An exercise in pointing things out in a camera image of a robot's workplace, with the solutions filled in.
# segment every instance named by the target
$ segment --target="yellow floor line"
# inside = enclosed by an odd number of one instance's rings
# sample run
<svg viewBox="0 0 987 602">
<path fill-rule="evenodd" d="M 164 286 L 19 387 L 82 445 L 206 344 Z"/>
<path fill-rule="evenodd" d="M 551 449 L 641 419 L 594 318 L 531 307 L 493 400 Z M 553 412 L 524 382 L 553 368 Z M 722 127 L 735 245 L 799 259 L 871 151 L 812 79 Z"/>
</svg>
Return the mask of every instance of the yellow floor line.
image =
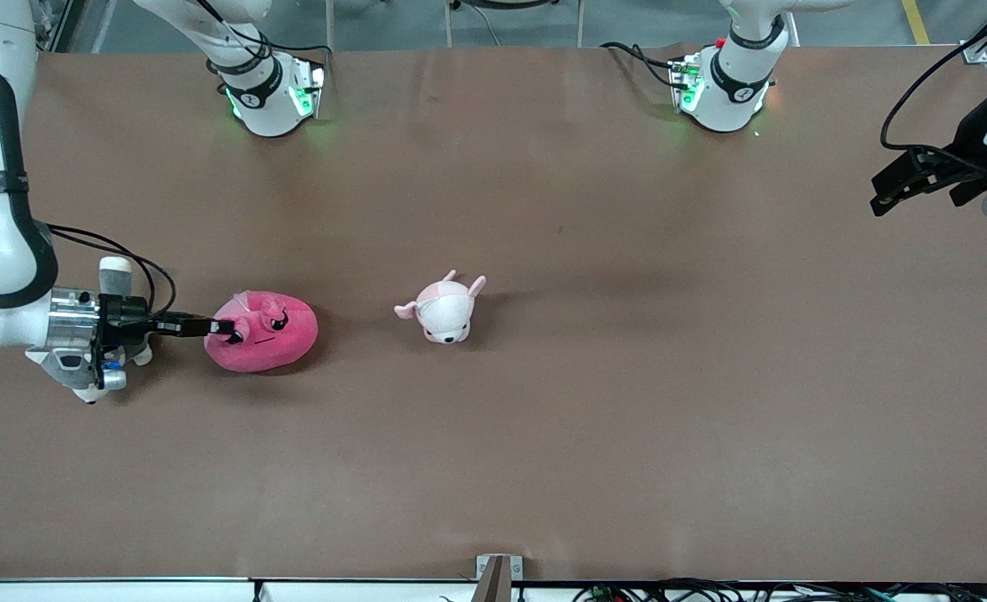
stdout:
<svg viewBox="0 0 987 602">
<path fill-rule="evenodd" d="M 921 11 L 918 11 L 918 0 L 903 0 L 903 11 L 906 11 L 906 19 L 910 22 L 913 41 L 917 44 L 929 44 L 925 22 L 921 19 Z"/>
</svg>

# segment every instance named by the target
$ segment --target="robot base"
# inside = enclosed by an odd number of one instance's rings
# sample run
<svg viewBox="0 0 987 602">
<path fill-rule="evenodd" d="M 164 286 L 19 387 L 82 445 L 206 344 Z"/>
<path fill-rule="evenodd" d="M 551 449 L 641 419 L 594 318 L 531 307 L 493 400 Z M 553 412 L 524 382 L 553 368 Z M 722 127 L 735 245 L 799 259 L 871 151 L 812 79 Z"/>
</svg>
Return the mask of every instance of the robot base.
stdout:
<svg viewBox="0 0 987 602">
<path fill-rule="evenodd" d="M 226 98 L 229 98 L 233 106 L 234 117 L 240 119 L 249 132 L 257 136 L 288 134 L 305 119 L 318 119 L 319 115 L 325 69 L 290 54 L 276 51 L 274 57 L 282 64 L 282 81 L 263 106 L 258 106 L 258 99 L 246 98 L 247 94 L 234 98 L 233 93 L 226 90 Z"/>
<path fill-rule="evenodd" d="M 685 90 L 672 88 L 672 106 L 676 108 L 676 113 L 691 115 L 705 129 L 734 132 L 746 126 L 750 118 L 761 110 L 769 84 L 757 92 L 756 99 L 745 103 L 732 102 L 727 92 L 713 83 L 710 64 L 716 51 L 715 47 L 710 46 L 701 53 L 688 54 L 682 61 L 670 62 L 670 81 L 686 85 Z"/>
</svg>

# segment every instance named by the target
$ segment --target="pink plush toy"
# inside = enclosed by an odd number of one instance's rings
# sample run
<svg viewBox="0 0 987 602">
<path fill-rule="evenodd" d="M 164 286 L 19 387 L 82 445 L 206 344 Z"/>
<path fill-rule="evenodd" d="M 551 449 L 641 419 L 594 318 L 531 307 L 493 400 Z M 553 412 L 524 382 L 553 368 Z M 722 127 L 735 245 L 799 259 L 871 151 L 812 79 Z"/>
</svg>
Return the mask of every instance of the pink plush toy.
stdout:
<svg viewBox="0 0 987 602">
<path fill-rule="evenodd" d="M 456 270 L 448 272 L 441 282 L 424 288 L 416 301 L 397 305 L 393 311 L 399 319 L 417 319 L 429 342 L 463 343 L 471 333 L 471 311 L 475 308 L 478 291 L 486 286 L 486 277 L 475 279 L 471 288 L 453 282 L 453 278 L 456 278 Z"/>
<path fill-rule="evenodd" d="M 233 320 L 233 334 L 210 334 L 203 348 L 216 365 L 233 372 L 263 372 L 291 365 L 315 345 L 315 312 L 299 298 L 246 290 L 215 312 Z"/>
</svg>

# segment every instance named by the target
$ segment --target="plush toy eye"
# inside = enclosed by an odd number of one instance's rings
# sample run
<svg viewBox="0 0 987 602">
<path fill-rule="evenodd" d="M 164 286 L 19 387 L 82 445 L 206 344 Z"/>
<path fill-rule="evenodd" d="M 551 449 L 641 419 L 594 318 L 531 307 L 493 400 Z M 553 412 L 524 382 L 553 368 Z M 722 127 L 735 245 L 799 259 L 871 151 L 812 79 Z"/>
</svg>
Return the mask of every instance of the plush toy eye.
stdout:
<svg viewBox="0 0 987 602">
<path fill-rule="evenodd" d="M 271 328 L 274 330 L 284 330 L 286 324 L 289 324 L 289 313 L 282 309 L 282 319 L 271 320 Z"/>
</svg>

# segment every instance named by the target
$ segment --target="pig ear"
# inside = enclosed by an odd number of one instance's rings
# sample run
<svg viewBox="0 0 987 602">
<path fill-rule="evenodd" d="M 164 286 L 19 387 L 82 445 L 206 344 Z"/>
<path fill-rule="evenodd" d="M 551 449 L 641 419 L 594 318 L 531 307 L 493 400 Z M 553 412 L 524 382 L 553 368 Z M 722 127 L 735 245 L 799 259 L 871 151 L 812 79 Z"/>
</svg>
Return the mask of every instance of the pig ear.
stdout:
<svg viewBox="0 0 987 602">
<path fill-rule="evenodd" d="M 407 305 L 397 305 L 396 308 L 393 309 L 393 311 L 397 312 L 397 317 L 399 319 L 410 320 L 416 317 L 416 307 L 417 307 L 416 301 L 412 301 L 410 304 Z"/>
<path fill-rule="evenodd" d="M 475 278 L 474 284 L 468 289 L 468 297 L 478 297 L 478 291 L 482 290 L 483 286 L 486 286 L 486 277 Z"/>
<path fill-rule="evenodd" d="M 267 301 L 263 302 L 263 306 L 259 309 L 259 312 L 269 319 L 279 320 L 282 319 L 282 315 L 286 311 L 286 304 L 276 298 L 268 298 Z"/>
</svg>

